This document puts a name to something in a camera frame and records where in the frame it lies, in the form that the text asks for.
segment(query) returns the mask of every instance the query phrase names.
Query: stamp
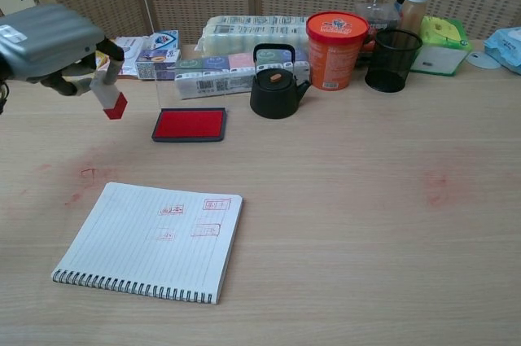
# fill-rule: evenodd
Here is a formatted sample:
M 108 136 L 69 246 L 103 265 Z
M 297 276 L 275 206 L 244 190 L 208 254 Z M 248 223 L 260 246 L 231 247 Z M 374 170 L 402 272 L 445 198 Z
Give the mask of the stamp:
M 203 210 L 228 210 L 230 199 L 205 199 Z
M 172 241 L 174 237 L 175 233 L 171 228 L 152 228 L 148 235 L 149 240 Z
M 165 206 L 164 208 L 160 209 L 160 215 L 183 214 L 184 212 L 185 207 L 183 205 Z
M 204 237 L 204 236 L 219 236 L 221 232 L 221 224 L 197 224 L 192 229 L 190 236 Z

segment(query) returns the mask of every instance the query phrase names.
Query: tissue pack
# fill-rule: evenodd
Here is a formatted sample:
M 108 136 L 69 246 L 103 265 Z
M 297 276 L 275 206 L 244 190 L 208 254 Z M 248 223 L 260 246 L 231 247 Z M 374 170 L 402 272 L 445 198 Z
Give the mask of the tissue pack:
M 420 37 L 423 45 L 411 72 L 452 76 L 472 50 L 463 24 L 459 20 L 425 16 Z
M 485 53 L 521 75 L 521 27 L 500 28 L 485 40 Z

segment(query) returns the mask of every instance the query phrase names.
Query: orange bucket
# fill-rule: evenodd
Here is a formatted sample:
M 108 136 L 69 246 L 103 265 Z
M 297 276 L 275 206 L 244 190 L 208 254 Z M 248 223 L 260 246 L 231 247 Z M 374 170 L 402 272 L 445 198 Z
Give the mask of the orange bucket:
M 320 12 L 309 17 L 306 32 L 313 85 L 327 91 L 347 87 L 369 23 L 348 12 Z

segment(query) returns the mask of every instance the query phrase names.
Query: kettle handle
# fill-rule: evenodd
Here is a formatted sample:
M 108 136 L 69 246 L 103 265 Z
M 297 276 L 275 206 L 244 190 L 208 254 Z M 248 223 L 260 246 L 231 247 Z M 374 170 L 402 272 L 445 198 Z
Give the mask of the kettle handle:
M 253 63 L 257 64 L 257 51 L 261 49 L 277 49 L 277 50 L 289 50 L 291 53 L 291 63 L 295 66 L 296 53 L 295 48 L 286 43 L 260 43 L 253 48 Z

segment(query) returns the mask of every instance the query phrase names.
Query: kettle spout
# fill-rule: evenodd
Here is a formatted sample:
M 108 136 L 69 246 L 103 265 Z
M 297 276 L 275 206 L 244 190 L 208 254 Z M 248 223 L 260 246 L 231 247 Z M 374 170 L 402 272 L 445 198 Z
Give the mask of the kettle spout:
M 310 85 L 311 85 L 311 83 L 306 80 L 304 83 L 302 83 L 301 85 L 298 85 L 296 87 L 296 97 L 299 99 L 299 102 L 302 99 L 302 97 L 304 96 L 304 94 L 306 93 L 306 91 L 308 90 Z

